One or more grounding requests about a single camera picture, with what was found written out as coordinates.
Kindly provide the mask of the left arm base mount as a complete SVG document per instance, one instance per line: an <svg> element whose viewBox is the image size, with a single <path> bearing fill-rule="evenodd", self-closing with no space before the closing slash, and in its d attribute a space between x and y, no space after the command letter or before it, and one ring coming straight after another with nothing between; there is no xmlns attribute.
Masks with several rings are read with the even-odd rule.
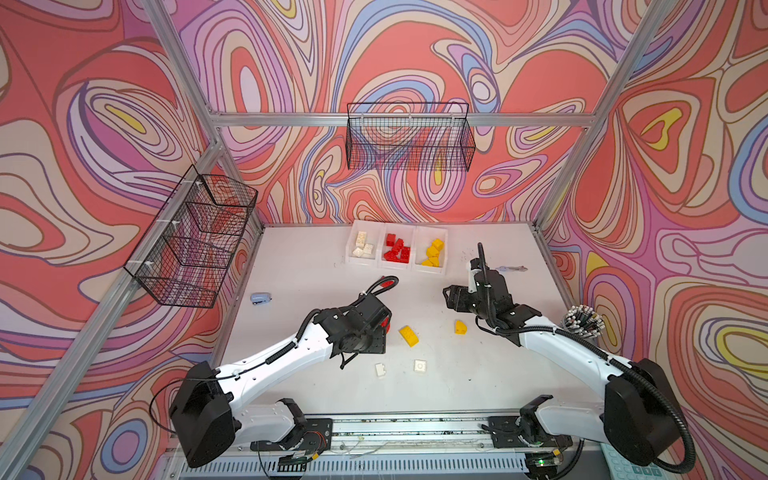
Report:
<svg viewBox="0 0 768 480"><path fill-rule="evenodd" d="M309 465L332 446L334 422L330 417L310 418L296 425L279 441L255 441L250 450L268 478L300 478Z"/></svg>

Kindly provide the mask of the red long lego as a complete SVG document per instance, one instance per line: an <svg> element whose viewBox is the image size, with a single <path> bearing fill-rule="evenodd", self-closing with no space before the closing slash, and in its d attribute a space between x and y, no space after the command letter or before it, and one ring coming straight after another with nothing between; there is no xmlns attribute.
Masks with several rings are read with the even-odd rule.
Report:
<svg viewBox="0 0 768 480"><path fill-rule="evenodd" d="M400 250L399 261L401 263L408 263L410 261L410 252L411 249L409 247L403 247Z"/></svg>

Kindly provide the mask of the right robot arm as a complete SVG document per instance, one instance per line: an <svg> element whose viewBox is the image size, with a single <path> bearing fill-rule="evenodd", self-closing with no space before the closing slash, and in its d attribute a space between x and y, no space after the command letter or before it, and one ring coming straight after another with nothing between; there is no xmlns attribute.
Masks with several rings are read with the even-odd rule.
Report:
<svg viewBox="0 0 768 480"><path fill-rule="evenodd" d="M674 473L697 461L688 422L664 370L649 359L632 361L598 347L604 320L593 308L570 307L560 324L514 301L501 272L485 252L468 263L468 283L442 291L448 309L473 315L478 328L533 351L580 380L597 402L559 404L541 394L520 408L506 435L538 446L550 437L575 436L610 445L624 459Z"/></svg>

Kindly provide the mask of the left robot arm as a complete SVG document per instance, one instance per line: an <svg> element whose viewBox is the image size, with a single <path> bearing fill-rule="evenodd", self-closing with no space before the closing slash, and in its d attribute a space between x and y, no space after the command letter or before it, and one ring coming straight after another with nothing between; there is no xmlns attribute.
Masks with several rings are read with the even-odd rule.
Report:
<svg viewBox="0 0 768 480"><path fill-rule="evenodd" d="M258 405L256 399L312 365L338 358L345 367L360 355L384 354L392 312L380 296L398 283L384 276L349 305L313 309L294 335L245 359L191 367L168 407L187 465L202 467L240 444L302 446L312 429L298 404L283 398Z"/></svg>

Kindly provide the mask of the cream long lego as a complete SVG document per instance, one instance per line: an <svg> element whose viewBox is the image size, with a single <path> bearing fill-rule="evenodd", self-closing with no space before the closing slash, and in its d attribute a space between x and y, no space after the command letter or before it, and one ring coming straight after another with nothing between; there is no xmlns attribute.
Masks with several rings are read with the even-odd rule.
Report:
<svg viewBox="0 0 768 480"><path fill-rule="evenodd" d="M357 233L355 245L357 248L364 248L367 243L367 232L360 230Z"/></svg>

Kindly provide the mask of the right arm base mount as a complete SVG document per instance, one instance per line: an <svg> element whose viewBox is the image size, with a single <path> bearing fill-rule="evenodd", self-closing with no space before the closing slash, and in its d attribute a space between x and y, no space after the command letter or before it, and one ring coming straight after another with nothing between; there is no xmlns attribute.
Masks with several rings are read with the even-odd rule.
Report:
<svg viewBox="0 0 768 480"><path fill-rule="evenodd" d="M524 464L529 479L561 479L568 462L563 454L572 441L546 433L533 417L491 416L480 428L490 435L493 447L528 448Z"/></svg>

